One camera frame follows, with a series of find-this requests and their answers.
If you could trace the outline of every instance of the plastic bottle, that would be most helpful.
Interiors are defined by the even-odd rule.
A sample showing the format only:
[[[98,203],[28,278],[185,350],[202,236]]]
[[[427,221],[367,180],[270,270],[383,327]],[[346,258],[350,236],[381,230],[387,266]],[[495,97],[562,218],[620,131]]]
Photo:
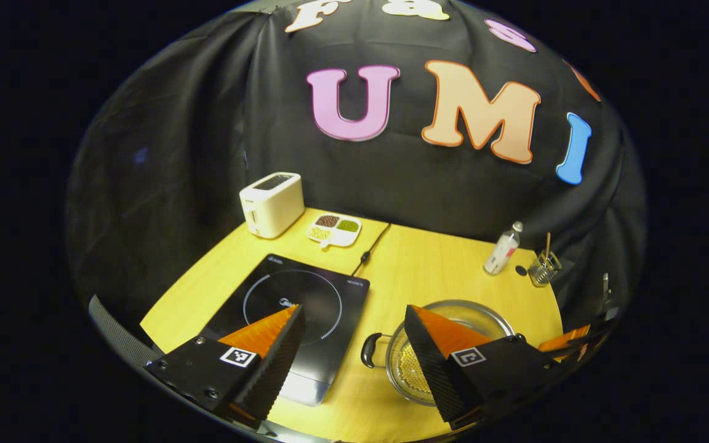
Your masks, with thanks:
[[[491,275],[500,274],[503,267],[510,260],[516,249],[518,249],[518,233],[524,229],[520,221],[513,224],[513,229],[505,231],[494,247],[492,255],[483,264],[483,269]]]

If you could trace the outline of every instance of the black induction cooktop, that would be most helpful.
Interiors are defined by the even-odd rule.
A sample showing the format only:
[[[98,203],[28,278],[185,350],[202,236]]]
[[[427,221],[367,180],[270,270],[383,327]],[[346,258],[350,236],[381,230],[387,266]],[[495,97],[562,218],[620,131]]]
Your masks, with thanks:
[[[330,389],[363,304],[369,281],[269,254],[202,331],[220,339],[294,303],[303,305],[306,332],[281,396],[317,406]]]

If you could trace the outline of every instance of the power cord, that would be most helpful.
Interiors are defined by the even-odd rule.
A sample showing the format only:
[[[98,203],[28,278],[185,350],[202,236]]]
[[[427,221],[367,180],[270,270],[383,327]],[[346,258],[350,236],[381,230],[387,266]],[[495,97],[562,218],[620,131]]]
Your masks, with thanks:
[[[388,228],[391,226],[390,223],[385,227],[385,229],[382,230],[382,233],[379,234],[377,237],[376,241],[374,241],[374,244],[371,245],[371,249],[367,250],[366,252],[363,252],[362,257],[360,257],[360,263],[358,263],[357,267],[354,269],[354,272],[352,272],[351,277],[354,277],[355,274],[357,274],[358,269],[360,269],[360,266],[363,264],[366,264],[366,261],[371,257],[371,252],[374,250],[374,247],[377,246],[377,243],[379,243],[379,240],[382,238],[383,235],[385,235],[385,231],[388,230]]]

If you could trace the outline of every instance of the white toaster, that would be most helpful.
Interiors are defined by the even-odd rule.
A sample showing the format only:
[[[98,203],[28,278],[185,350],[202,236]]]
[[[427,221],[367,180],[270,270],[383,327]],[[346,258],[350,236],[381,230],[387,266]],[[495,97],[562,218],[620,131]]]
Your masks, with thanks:
[[[305,211],[299,174],[275,173],[239,192],[242,213],[254,236],[276,238]]]

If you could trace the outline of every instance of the cooking pot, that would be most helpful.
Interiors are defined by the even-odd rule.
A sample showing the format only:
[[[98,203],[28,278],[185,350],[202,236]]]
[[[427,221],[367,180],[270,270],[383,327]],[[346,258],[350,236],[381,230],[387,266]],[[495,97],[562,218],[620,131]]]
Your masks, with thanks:
[[[444,300],[423,306],[425,309],[447,317],[472,330],[478,331],[492,340],[514,335],[514,330],[499,314],[486,306],[467,300]],[[363,343],[360,360],[367,367],[374,368],[372,357],[380,337],[390,337],[385,365],[388,378],[404,398],[425,406],[435,406],[431,389],[425,381],[423,372],[414,355],[412,345],[406,336],[403,322],[393,335],[373,333]]]

